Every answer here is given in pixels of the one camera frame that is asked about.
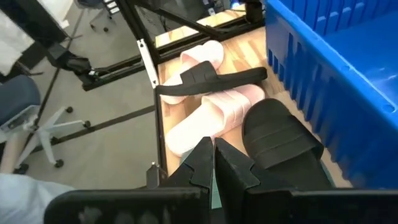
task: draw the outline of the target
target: wooden table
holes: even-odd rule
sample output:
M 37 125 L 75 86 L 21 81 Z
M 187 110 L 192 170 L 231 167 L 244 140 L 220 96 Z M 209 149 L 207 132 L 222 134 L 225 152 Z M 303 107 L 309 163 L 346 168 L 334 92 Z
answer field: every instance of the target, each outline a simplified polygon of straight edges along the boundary
M 218 13 L 215 16 L 210 16 L 199 20 L 201 24 L 210 26 L 217 26 L 224 22 L 228 22 L 240 16 L 243 16 L 244 12 L 236 11 L 225 11 Z M 165 44 L 169 44 L 178 39 L 187 37 L 196 33 L 197 31 L 189 27 L 180 27 L 175 30 L 171 30 L 167 33 L 161 34 L 156 37 L 156 46 L 160 47 Z M 266 55 L 266 29 L 265 27 L 258 28 L 254 31 L 242 34 L 232 39 L 222 42 L 224 46 L 224 61 L 221 67 L 218 69 L 219 74 L 240 72 L 249 68 L 255 67 L 266 67 L 268 71 L 268 78 L 263 81 L 262 86 L 268 98 L 277 98 L 283 102 L 290 112 L 298 117 L 299 120 L 311 130 L 309 123 L 304 121 L 303 114 L 297 110 L 295 101 L 292 101 L 289 96 L 289 92 L 285 91 L 283 84 L 277 79 L 267 65 Z M 179 69 L 180 59 L 175 58 L 168 62 L 159 65 L 159 82 L 164 83 L 174 72 Z M 163 118 L 163 129 L 164 133 L 167 134 L 175 125 L 185 119 L 190 113 L 197 109 L 200 105 L 200 96 L 189 96 L 182 103 L 177 105 L 168 105 L 162 103 L 162 118 Z M 243 146 L 241 137 L 241 126 L 238 126 L 228 133 L 222 136 L 223 139 L 228 141 L 234 147 L 239 149 L 241 152 L 246 153 Z M 169 175 L 171 175 L 180 164 L 180 158 L 174 155 L 166 145 L 166 161 Z M 331 173 L 331 176 L 339 187 L 349 187 L 351 184 L 341 177 L 341 170 L 337 164 L 332 163 L 330 160 L 330 154 L 325 150 L 322 161 L 326 165 Z

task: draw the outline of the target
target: blue plastic crate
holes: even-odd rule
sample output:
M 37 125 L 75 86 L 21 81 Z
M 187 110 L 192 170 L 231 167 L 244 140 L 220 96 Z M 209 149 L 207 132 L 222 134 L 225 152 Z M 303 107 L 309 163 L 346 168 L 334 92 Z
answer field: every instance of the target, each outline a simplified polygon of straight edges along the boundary
M 268 64 L 355 187 L 398 188 L 398 0 L 268 0 Z

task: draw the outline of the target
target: black metal frame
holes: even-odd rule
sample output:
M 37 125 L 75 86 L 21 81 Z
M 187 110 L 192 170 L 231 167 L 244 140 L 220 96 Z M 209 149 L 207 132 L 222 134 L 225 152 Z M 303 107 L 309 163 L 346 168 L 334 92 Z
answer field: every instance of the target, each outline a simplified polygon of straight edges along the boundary
M 251 24 L 248 23 L 243 16 L 216 27 L 210 27 L 173 14 L 161 7 L 151 6 L 149 3 L 146 3 L 146 1 L 116 0 L 116 3 L 136 39 L 144 39 L 155 67 L 178 57 L 184 50 L 198 44 L 203 44 L 207 40 L 213 39 L 223 41 L 264 26 L 264 21 Z M 137 13 L 136 6 L 148 9 L 160 16 L 178 22 L 183 26 L 191 27 L 199 31 L 199 33 L 156 48 Z M 145 65 L 141 59 L 141 55 L 136 55 L 132 58 L 115 63 L 114 65 L 97 68 L 96 71 L 98 71 L 98 73 L 96 78 L 92 78 L 88 74 L 78 75 L 78 78 L 83 82 L 83 89 L 89 91 L 145 70 Z

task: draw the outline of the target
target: chair wheel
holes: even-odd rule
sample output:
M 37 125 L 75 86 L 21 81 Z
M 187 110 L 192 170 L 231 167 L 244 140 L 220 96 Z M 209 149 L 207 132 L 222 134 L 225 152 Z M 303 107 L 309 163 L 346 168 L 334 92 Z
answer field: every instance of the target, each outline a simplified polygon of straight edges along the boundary
M 85 121 L 85 123 L 83 124 L 83 127 L 90 128 L 91 127 L 91 122 L 90 121 Z
M 54 145 L 54 144 L 58 143 L 59 140 L 60 140 L 59 138 L 52 137 L 52 138 L 50 138 L 50 143 L 51 143 L 51 145 Z
M 24 174 L 26 174 L 28 169 L 29 169 L 28 164 L 21 164 L 21 165 L 19 165 L 18 169 L 14 169 L 14 174 L 24 175 Z
M 68 106 L 65 110 L 67 113 L 72 113 L 73 112 L 73 107 Z
M 55 167 L 55 168 L 61 168 L 61 167 L 63 167 L 63 160 L 62 160 L 62 159 L 57 160 L 56 163 L 55 163 L 55 165 L 54 165 L 54 167 Z

